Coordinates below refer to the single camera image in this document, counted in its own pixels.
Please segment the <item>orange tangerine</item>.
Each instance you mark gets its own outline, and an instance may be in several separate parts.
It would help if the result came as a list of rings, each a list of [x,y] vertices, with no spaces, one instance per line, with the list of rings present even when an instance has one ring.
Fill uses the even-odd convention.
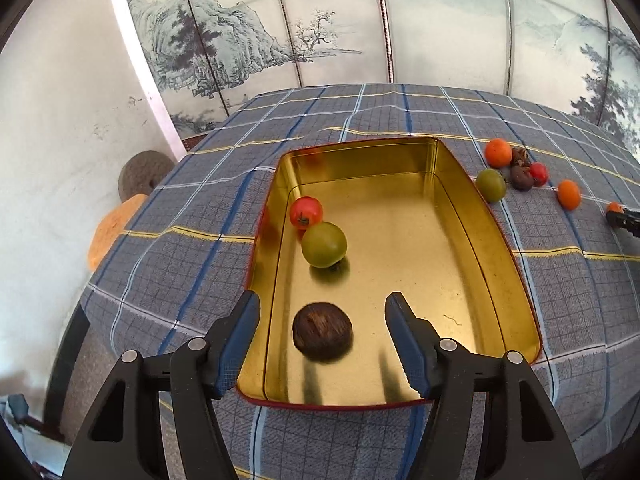
[[[491,168],[509,167],[512,162],[512,146],[506,140],[495,138],[486,144],[484,155]]]

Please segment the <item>red tomato in tin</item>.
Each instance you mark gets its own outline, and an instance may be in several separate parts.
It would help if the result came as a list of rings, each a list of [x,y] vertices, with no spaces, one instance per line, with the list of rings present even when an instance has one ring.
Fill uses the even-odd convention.
[[[323,208],[316,198],[302,196],[292,203],[288,218],[296,230],[305,231],[323,220]]]

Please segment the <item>dark brown passion fruit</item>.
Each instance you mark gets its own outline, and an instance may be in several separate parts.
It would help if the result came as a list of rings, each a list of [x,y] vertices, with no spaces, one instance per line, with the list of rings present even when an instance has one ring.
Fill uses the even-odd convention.
[[[292,323],[295,348],[313,361],[339,359],[352,346],[354,330],[348,315],[335,304],[312,302],[302,307]]]

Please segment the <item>green tomato with stem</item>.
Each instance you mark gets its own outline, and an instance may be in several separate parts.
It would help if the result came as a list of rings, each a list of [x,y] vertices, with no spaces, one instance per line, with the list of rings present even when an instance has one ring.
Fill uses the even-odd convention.
[[[506,196],[506,181],[495,169],[482,170],[475,179],[475,186],[488,204],[500,202]]]

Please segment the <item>green tomato in tin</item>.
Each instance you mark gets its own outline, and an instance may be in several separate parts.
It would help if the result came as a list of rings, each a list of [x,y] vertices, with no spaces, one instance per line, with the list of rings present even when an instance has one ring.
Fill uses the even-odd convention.
[[[348,247],[344,232],[331,222],[311,226],[300,244],[305,260],[318,269],[326,269],[340,262],[346,256]]]

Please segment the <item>dark brown round fruit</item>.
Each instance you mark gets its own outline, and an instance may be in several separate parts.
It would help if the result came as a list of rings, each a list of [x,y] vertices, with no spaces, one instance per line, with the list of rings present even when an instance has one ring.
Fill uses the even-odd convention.
[[[530,173],[530,168],[526,166],[511,167],[509,180],[512,188],[521,192],[529,191],[535,185],[535,180]]]

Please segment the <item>gold tin box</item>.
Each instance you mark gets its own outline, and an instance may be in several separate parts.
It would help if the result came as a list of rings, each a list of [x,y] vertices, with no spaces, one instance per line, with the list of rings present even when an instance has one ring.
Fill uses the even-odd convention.
[[[316,198],[347,240],[336,270],[314,270],[290,220],[293,203]],[[260,320],[236,386],[278,408],[364,410],[415,404],[385,323],[401,292],[440,336],[485,356],[516,350],[536,360],[534,307],[499,223],[442,141],[361,140],[284,154],[258,223],[246,286]],[[349,350],[333,362],[295,348],[293,320],[325,301],[352,322]]]

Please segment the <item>orange mandarin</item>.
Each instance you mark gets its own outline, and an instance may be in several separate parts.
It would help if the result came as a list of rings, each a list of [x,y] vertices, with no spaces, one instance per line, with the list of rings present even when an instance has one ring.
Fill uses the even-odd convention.
[[[574,181],[565,179],[556,187],[556,199],[563,209],[573,211],[582,202],[582,193]]]

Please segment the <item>grey millstone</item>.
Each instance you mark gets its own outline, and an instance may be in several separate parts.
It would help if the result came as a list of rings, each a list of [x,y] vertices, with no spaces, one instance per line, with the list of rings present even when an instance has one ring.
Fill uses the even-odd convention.
[[[144,151],[134,155],[120,170],[118,177],[120,200],[126,202],[138,194],[150,195],[174,167],[174,161],[158,151]]]

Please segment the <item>plaid blue-grey tablecloth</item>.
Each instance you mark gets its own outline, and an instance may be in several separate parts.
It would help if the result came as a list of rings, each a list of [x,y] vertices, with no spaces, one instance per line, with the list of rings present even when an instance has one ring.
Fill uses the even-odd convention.
[[[434,134],[469,174],[486,141],[527,148],[552,183],[572,180],[566,212],[551,188],[511,192],[494,210],[541,327],[534,369],[573,442],[599,470],[639,431],[639,242],[603,218],[639,203],[639,165],[592,120],[486,91],[332,84],[245,99],[151,194],[81,295],[114,353],[174,350],[240,296],[278,159],[293,148],[367,134]]]

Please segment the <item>brown wrinkled fruit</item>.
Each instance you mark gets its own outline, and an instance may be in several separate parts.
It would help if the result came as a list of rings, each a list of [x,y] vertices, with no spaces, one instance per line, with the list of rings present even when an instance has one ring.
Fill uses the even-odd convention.
[[[511,167],[515,167],[515,166],[529,167],[530,166],[530,159],[525,148],[522,148],[521,146],[514,146],[514,148],[512,148],[512,159],[511,159],[510,166]]]

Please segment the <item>painted landscape folding screen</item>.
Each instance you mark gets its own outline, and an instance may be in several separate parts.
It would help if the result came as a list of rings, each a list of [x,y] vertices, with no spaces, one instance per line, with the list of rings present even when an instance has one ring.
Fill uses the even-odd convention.
[[[612,0],[127,0],[178,135],[316,84],[488,90],[639,149],[639,43]]]

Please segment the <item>small red tomato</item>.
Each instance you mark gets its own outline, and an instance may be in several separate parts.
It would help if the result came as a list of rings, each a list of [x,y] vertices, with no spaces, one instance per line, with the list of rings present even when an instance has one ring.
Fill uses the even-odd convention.
[[[534,185],[538,186],[538,188],[547,184],[549,179],[548,169],[542,162],[532,162],[529,166],[529,173]]]

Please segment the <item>orange fruit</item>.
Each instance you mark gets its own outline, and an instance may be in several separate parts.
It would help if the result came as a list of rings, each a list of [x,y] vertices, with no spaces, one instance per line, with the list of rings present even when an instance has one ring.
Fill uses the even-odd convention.
[[[619,214],[622,214],[624,212],[624,208],[621,204],[616,203],[616,202],[612,202],[609,203],[608,206],[606,206],[606,211],[607,212],[618,212]]]

